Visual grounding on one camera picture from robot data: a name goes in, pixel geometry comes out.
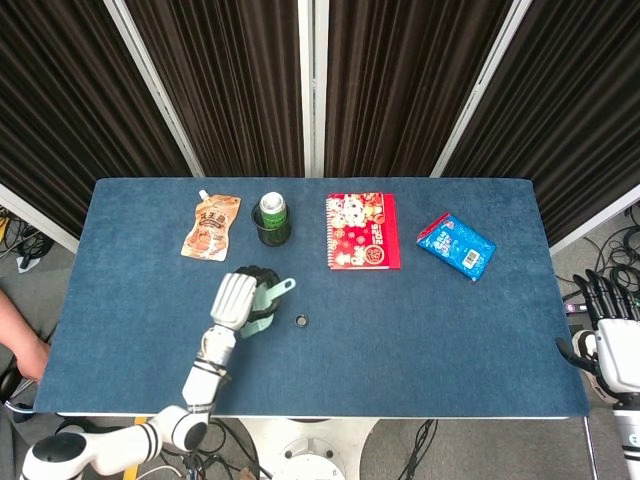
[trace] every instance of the person's arm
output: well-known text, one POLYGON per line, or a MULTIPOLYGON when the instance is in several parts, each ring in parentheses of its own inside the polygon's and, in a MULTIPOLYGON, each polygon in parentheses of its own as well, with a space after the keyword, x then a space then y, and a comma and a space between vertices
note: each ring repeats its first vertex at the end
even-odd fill
POLYGON ((49 359, 49 345, 40 340, 9 297, 0 290, 0 344, 13 352, 23 377, 39 382, 49 359))

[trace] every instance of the robotic hand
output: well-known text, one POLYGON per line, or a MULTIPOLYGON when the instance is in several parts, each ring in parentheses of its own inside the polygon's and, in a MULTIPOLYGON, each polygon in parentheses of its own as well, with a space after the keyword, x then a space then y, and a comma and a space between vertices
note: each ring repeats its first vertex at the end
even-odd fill
POLYGON ((160 454, 163 443, 193 451, 207 432, 209 413, 235 346, 235 332, 247 321, 257 280, 225 275, 211 309, 213 327, 202 337, 182 396, 187 409, 170 406, 149 422, 106 434, 63 431, 35 444, 27 453, 21 480, 76 480, 91 464, 112 475, 160 454))
POLYGON ((587 270, 573 279, 587 304, 596 352, 578 355, 562 338, 556 345, 572 365, 593 375, 617 400, 613 406, 631 480, 640 480, 640 311, 633 295, 587 270))

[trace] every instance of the black cup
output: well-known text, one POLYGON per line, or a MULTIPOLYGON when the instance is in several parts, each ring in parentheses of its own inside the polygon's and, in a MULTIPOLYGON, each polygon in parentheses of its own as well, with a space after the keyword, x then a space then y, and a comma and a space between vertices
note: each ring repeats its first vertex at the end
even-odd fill
POLYGON ((265 245, 279 247, 289 240, 291 236, 291 212, 289 212, 289 205, 286 206, 286 209, 287 219, 277 228, 267 228, 264 226, 259 203, 251 210, 251 220, 253 220, 253 224, 258 229, 258 238, 265 245))

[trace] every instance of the blue tablecloth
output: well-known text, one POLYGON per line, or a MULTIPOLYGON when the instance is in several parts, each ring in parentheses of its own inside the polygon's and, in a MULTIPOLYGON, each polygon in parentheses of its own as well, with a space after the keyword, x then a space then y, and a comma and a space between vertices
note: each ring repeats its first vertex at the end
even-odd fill
POLYGON ((220 415, 556 417, 587 414, 556 351, 566 318, 532 185, 512 179, 180 178, 101 180, 36 408, 155 413, 182 385, 222 276, 243 265, 294 277, 274 324, 239 340, 220 415), (185 258, 198 191, 242 197, 225 262, 185 258), (257 238, 269 191, 291 208, 289 242, 257 238), (396 196, 402 269, 331 271, 330 192, 396 196), (471 282, 416 245, 450 211, 497 245, 471 282), (298 328, 298 314, 310 319, 298 328))

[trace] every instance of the black curtain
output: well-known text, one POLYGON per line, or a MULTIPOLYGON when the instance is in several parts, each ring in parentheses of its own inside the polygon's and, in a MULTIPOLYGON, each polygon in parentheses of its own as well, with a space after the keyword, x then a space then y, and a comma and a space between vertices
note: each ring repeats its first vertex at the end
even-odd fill
POLYGON ((296 0, 127 3, 207 175, 304 175, 296 0))
POLYGON ((325 175, 429 175, 510 4, 332 0, 325 175))
POLYGON ((640 183, 640 3, 536 0, 447 168, 534 181, 550 244, 640 183))
POLYGON ((0 183, 79 236, 97 179, 190 175, 102 2, 0 2, 0 183))

